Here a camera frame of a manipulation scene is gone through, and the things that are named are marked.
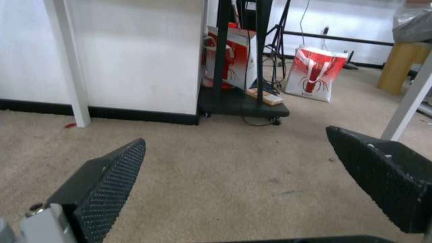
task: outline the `red and white bag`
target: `red and white bag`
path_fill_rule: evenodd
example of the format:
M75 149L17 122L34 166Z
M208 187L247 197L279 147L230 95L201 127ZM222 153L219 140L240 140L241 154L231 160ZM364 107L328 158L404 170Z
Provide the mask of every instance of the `red and white bag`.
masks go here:
M295 51L284 91L288 94L330 102L331 86L348 53L300 47Z
M214 66L216 58L216 42L218 29L208 26L209 34L206 40L210 40L209 45L204 45L207 50L206 55L206 71L204 83L213 83ZM226 54L225 66L223 69L223 81L234 85L240 89L244 89L246 61L248 63L248 71L246 77L246 90L251 87L252 83L257 79L257 59L256 48L256 32L250 31L251 46L249 46L248 31L244 29L228 28L226 39Z

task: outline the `red object on floor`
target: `red object on floor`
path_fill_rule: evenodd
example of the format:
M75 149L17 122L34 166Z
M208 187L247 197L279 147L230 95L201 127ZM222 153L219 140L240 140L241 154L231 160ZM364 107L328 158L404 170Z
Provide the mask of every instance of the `red object on floor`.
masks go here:
M69 123L66 126L64 126L64 128L72 128L72 127L76 127L76 123L75 122Z
M228 23L228 28L236 28L236 29L238 29L237 24L233 23L233 22L229 22Z

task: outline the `cart wheel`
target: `cart wheel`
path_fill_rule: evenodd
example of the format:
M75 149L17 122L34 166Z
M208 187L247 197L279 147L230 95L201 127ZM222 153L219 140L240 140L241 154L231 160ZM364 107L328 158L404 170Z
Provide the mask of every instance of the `cart wheel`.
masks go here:
M277 117L272 117L272 118L270 118L269 119L269 121L270 121L270 123L272 124L272 125L275 125L275 126L279 126L280 125L280 117L279 116L277 116Z

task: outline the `textured gripper pad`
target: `textured gripper pad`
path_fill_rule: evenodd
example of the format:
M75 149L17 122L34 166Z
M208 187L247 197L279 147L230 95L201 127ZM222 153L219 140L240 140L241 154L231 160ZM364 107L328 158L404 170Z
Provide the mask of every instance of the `textured gripper pad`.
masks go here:
M348 173L406 233L424 233L431 217L431 161L401 143L338 127L327 136Z
M78 242L99 243L135 183L146 151L142 139L87 161L48 200L61 204Z

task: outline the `white table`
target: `white table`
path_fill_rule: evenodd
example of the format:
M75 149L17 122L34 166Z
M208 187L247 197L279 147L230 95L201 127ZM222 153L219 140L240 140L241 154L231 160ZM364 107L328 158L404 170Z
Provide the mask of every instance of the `white table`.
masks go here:
M432 87L432 52L400 102L381 138L397 141Z

